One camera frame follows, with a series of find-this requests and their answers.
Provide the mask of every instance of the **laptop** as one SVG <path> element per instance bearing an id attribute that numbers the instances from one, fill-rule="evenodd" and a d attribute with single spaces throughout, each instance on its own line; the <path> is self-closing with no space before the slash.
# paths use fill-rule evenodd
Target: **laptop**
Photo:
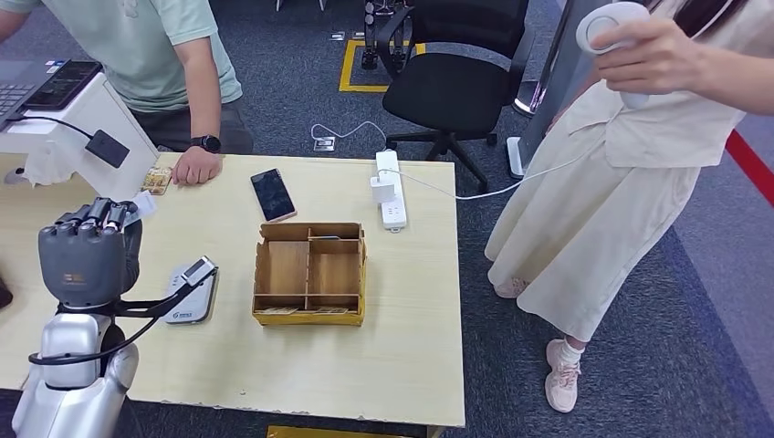
<path id="1" fill-rule="evenodd" d="M 0 130 L 5 128 L 7 120 L 14 117 L 26 100 L 65 62 L 47 59 L 0 60 Z"/>

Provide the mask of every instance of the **green t-shirt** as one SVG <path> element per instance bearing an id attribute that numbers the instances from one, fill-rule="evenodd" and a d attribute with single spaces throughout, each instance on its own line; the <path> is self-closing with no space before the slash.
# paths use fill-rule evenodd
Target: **green t-shirt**
<path id="1" fill-rule="evenodd" d="M 202 37 L 212 42 L 223 103 L 242 96 L 207 0 L 0 0 L 0 8 L 17 13 L 41 4 L 102 63 L 132 110 L 177 110 L 188 104 L 183 65 L 173 46 Z"/>

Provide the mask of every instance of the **light wood tabletop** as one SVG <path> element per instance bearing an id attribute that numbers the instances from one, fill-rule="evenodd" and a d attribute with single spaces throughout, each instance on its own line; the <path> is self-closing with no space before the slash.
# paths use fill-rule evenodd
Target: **light wood tabletop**
<path id="1" fill-rule="evenodd" d="M 158 165 L 174 164 L 164 153 Z M 24 162 L 0 154 L 0 173 Z M 402 172 L 448 192 L 449 163 L 402 162 Z M 362 327 L 261 327 L 251 315 L 258 227 L 251 175 L 278 168 L 294 222 L 359 222 L 368 246 Z M 261 412 L 465 425 L 455 200 L 403 181 L 409 224 L 383 230 L 371 201 L 370 160 L 236 157 L 200 187 L 171 185 L 143 221 L 141 275 L 128 300 L 163 297 L 172 270 L 206 255 L 220 266 L 212 316 L 159 322 L 137 342 L 134 399 Z M 15 294 L 0 311 L 0 387 L 18 389 L 56 300 L 43 285 L 37 231 L 95 193 L 79 177 L 33 189 L 0 183 L 0 275 Z M 127 334 L 146 320 L 121 318 Z"/>

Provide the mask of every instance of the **black cable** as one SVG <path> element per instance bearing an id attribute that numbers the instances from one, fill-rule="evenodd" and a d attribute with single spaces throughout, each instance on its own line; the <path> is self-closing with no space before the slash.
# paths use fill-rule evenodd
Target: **black cable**
<path id="1" fill-rule="evenodd" d="M 48 121 L 53 121 L 53 122 L 58 123 L 58 124 L 60 124 L 62 126 L 67 126 L 68 128 L 70 128 L 72 130 L 76 130 L 76 131 L 80 132 L 81 134 L 85 135 L 86 138 L 89 139 L 89 140 L 94 138 L 93 135 L 91 135 L 88 132 L 82 130 L 81 128 L 79 128 L 79 127 L 77 127 L 75 125 L 71 125 L 71 124 L 67 123 L 64 120 L 54 119 L 53 117 L 46 117 L 46 116 L 21 116 L 21 117 L 16 117 L 16 118 L 13 118 L 13 119 L 8 119 L 8 121 L 22 121 L 22 120 L 48 120 Z"/>
<path id="2" fill-rule="evenodd" d="M 129 414 L 131 415 L 131 418 L 134 420 L 134 427 L 137 429 L 137 432 L 140 434 L 140 438 L 143 438 L 145 436 L 145 432 L 142 431 L 142 423 L 140 423 L 140 419 L 137 418 L 137 413 L 134 411 L 134 400 L 129 398 L 129 395 L 124 396 L 126 398 L 127 406 L 129 407 Z"/>
<path id="3" fill-rule="evenodd" d="M 153 324 L 155 324 L 159 319 L 153 318 L 151 319 L 148 324 L 145 324 L 142 328 L 137 330 L 137 332 L 133 335 L 131 335 L 131 338 L 124 340 L 121 344 L 116 345 L 112 349 L 106 349 L 105 351 L 101 351 L 99 353 L 93 353 L 93 354 L 60 354 L 58 356 L 48 356 L 45 358 L 39 358 L 37 355 L 39 353 L 32 353 L 27 358 L 30 363 L 33 363 L 35 365 L 43 365 L 43 366 L 51 366 L 51 365 L 72 365 L 74 363 L 83 363 L 88 362 L 90 360 L 97 360 L 102 359 L 105 356 L 109 356 L 110 354 L 115 353 L 116 351 L 123 349 L 127 345 L 131 344 L 137 338 L 142 336 L 143 333 L 148 331 L 151 327 L 153 327 Z"/>

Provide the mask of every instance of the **laptop keyboard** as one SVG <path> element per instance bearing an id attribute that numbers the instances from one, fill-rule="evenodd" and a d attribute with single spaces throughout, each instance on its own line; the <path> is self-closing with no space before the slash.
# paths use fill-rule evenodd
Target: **laptop keyboard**
<path id="1" fill-rule="evenodd" d="M 23 103 L 27 95 L 34 89 L 34 85 L 4 84 L 0 82 L 0 117 Z"/>

